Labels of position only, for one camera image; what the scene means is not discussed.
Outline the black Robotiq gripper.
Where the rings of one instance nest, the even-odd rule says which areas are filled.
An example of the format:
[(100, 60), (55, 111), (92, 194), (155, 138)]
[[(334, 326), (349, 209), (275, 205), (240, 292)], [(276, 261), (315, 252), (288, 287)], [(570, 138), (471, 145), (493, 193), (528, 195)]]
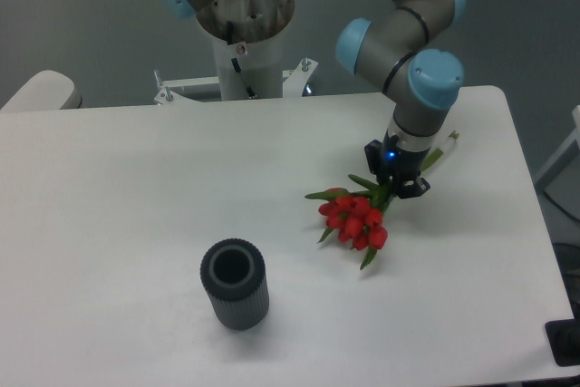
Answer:
[(382, 142), (372, 140), (364, 147), (369, 171), (378, 175), (380, 184), (393, 181), (393, 195), (400, 199), (418, 198), (430, 189), (430, 183), (420, 175), (429, 151), (425, 138), (404, 131), (387, 131)]

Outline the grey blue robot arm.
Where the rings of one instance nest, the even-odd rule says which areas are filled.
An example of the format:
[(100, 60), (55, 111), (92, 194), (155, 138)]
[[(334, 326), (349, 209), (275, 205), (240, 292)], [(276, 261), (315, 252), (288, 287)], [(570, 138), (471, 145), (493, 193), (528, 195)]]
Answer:
[[(283, 93), (276, 50), (291, 23), (295, 0), (161, 0), (176, 16), (193, 17), (215, 43), (224, 100), (277, 98)], [(430, 41), (461, 16), (466, 0), (392, 0), (383, 23), (364, 18), (341, 32), (335, 56), (394, 103), (382, 140), (365, 147), (369, 170), (392, 196), (417, 198), (429, 188), (423, 163), (458, 98), (464, 69)]]

